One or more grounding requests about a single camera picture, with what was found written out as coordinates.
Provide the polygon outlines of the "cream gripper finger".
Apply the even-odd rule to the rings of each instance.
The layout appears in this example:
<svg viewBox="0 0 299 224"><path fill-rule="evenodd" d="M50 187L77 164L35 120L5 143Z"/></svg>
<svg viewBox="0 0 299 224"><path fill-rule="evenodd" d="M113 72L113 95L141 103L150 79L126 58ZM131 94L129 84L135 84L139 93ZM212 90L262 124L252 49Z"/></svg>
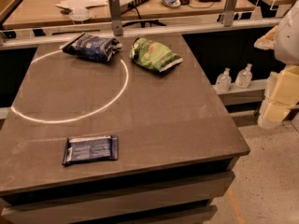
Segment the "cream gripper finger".
<svg viewBox="0 0 299 224"><path fill-rule="evenodd" d="M287 65L279 74L270 96L274 104L295 106L299 102L299 66Z"/></svg>
<svg viewBox="0 0 299 224"><path fill-rule="evenodd" d="M268 99L262 101L258 125L263 129L274 129L290 114L291 110L282 105L272 104Z"/></svg>

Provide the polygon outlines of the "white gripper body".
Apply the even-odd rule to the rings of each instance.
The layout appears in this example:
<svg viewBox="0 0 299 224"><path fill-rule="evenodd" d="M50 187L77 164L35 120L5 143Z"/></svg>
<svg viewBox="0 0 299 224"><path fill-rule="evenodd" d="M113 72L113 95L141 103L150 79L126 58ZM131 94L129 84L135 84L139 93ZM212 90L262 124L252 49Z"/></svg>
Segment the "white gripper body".
<svg viewBox="0 0 299 224"><path fill-rule="evenodd" d="M266 99L269 99L278 80L278 73L271 72L269 78L266 81L266 87L264 91L264 96Z"/></svg>

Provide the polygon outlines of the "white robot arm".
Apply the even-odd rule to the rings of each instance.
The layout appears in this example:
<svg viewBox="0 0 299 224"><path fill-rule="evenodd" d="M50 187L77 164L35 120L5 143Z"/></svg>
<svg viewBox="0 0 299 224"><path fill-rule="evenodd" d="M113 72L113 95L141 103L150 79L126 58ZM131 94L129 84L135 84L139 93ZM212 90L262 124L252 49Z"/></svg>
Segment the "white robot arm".
<svg viewBox="0 0 299 224"><path fill-rule="evenodd" d="M267 79L258 125L277 127L299 102L299 1L284 15L277 26L254 43L258 49L272 49L275 58L286 64L278 74Z"/></svg>

